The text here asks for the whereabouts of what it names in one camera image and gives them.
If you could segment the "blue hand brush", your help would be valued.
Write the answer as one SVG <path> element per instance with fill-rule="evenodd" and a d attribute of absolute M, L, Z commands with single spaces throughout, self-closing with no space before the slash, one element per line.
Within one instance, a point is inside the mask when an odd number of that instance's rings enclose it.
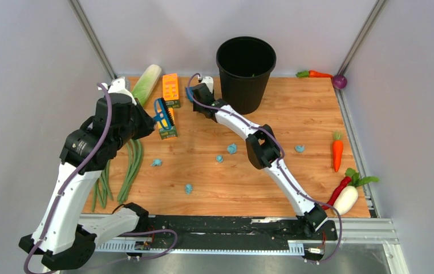
<path fill-rule="evenodd" d="M 171 130 L 175 125 L 172 114 L 164 98 L 157 98 L 153 103 L 155 111 L 154 120 L 164 130 Z"/>

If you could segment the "blue dustpan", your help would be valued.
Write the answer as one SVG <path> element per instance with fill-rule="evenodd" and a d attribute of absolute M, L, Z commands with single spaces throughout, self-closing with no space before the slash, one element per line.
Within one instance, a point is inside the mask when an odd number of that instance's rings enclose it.
<path fill-rule="evenodd" d="M 188 98 L 188 100 L 193 103 L 193 91 L 191 87 L 186 87 L 185 88 L 185 93 L 186 93 L 186 97 Z"/>

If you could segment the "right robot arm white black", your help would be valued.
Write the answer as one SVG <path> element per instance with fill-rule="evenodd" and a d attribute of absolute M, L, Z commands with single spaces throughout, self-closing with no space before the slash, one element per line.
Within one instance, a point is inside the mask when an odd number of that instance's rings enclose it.
<path fill-rule="evenodd" d="M 275 139 L 271 127 L 253 123 L 243 117 L 222 99 L 216 99 L 205 83 L 187 88 L 193 110 L 208 119 L 226 126 L 245 141 L 249 162 L 263 170 L 285 194 L 300 223 L 304 237 L 314 239 L 323 231 L 328 220 L 321 205 L 312 199 L 288 169 L 284 151 Z"/>

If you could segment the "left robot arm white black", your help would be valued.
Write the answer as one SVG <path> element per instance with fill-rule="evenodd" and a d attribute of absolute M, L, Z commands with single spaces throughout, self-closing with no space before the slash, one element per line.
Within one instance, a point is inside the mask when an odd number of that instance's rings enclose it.
<path fill-rule="evenodd" d="M 148 136 L 154 126 L 131 93 L 111 92 L 100 98 L 95 115 L 67 137 L 44 217 L 35 232 L 20 239 L 19 247 L 41 256 L 53 273 L 82 267 L 97 247 L 121 234 L 145 235 L 148 212 L 134 203 L 91 224 L 81 225 L 79 218 L 107 163 L 129 140 Z"/>

